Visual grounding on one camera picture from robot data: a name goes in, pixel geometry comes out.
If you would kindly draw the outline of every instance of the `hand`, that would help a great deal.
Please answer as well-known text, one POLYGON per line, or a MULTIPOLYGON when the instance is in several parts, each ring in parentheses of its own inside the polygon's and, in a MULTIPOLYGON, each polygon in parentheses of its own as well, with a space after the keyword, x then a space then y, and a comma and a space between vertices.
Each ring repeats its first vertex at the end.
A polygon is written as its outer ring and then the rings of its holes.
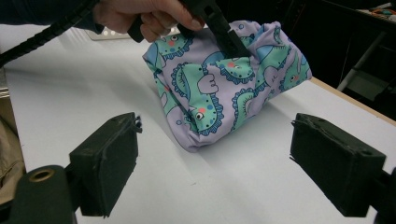
POLYGON ((204 27, 178 0, 101 0, 93 9, 96 23, 125 34, 141 14, 140 31, 148 42, 167 35, 177 23, 193 31, 204 27))

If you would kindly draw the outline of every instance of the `sleeve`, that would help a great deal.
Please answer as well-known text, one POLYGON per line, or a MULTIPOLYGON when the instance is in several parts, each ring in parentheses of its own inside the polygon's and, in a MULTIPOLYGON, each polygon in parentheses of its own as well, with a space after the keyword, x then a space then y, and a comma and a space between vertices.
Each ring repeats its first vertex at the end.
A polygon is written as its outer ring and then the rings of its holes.
MULTIPOLYGON (((69 14, 82 0, 0 0, 0 23, 9 25, 51 25, 69 14)), ((102 25, 88 14, 75 27, 101 33, 102 25)))

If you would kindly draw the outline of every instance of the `finger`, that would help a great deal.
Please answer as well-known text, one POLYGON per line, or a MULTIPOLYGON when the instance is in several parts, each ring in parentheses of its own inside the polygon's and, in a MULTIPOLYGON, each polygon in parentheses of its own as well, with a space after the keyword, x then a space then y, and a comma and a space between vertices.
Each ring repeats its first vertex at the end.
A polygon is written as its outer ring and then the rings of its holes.
POLYGON ((147 25, 147 27, 157 35, 166 35, 169 33, 169 28, 163 27, 157 18, 155 18, 151 13, 145 13, 141 15, 142 22, 147 25))
POLYGON ((177 21, 168 13, 162 11, 153 11, 152 15, 160 22, 160 24, 167 29, 176 26, 177 21))
POLYGON ((97 4, 93 11, 95 23, 121 34, 128 31, 136 17, 136 14, 119 13, 103 2, 97 4))
POLYGON ((171 15, 176 21, 186 28, 197 31, 204 27, 202 20, 193 17, 180 1, 154 1, 157 8, 171 15))
POLYGON ((140 32, 142 33, 143 37, 151 43, 160 38, 160 35, 157 33, 153 32, 146 24, 142 24, 140 26, 140 32))

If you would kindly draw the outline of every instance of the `purple fabric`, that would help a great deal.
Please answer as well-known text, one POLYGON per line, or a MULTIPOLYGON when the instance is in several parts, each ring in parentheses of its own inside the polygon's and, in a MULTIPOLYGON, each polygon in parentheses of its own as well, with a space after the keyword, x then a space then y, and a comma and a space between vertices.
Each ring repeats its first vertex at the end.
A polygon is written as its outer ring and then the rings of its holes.
POLYGON ((213 144, 257 115, 271 98, 312 77, 278 22, 230 23, 250 57, 228 59, 209 29, 169 35, 143 56, 176 140, 188 151, 213 144))

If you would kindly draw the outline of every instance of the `white table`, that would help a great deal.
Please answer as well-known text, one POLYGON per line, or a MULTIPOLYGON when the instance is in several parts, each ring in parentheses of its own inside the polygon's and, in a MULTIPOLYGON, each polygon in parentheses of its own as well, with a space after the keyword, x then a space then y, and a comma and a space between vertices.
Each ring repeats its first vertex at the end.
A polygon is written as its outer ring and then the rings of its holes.
MULTIPOLYGON (((10 49, 42 27, 0 25, 10 49)), ((326 119, 388 155, 396 165, 396 127, 306 81, 270 101, 237 132, 189 153, 176 142, 152 74, 149 44, 91 41, 72 29, 5 66, 27 170, 69 163, 68 153, 106 120, 142 115, 137 166, 110 218, 78 223, 373 223, 343 217, 290 158, 296 113, 326 119)))

